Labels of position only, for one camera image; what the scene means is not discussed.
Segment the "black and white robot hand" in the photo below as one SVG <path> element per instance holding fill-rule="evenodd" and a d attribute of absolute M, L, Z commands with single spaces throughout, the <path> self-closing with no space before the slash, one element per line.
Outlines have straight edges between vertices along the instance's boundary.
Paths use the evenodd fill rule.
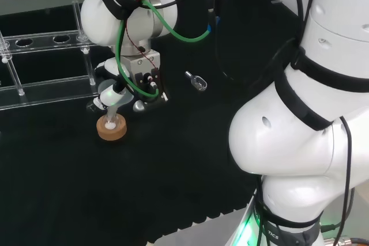
<path fill-rule="evenodd" d="M 88 112 L 101 113 L 109 107 L 128 104 L 135 98 L 133 89 L 126 87 L 115 58 L 100 62 L 95 68 L 95 76 L 100 81 L 100 91 L 99 95 L 86 105 Z"/>

